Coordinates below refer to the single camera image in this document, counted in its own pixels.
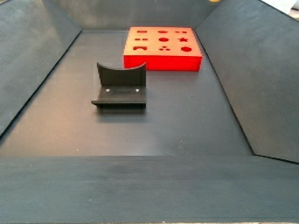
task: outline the bin floor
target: bin floor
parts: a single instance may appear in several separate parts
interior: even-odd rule
[[[80,34],[5,132],[0,157],[252,155],[205,55],[199,73],[147,72],[144,111],[91,104],[96,63],[123,67],[125,42],[125,31]]]
[[[299,166],[252,156],[205,55],[148,72],[144,112],[91,104],[125,40],[79,36],[5,132],[0,223],[297,222]]]

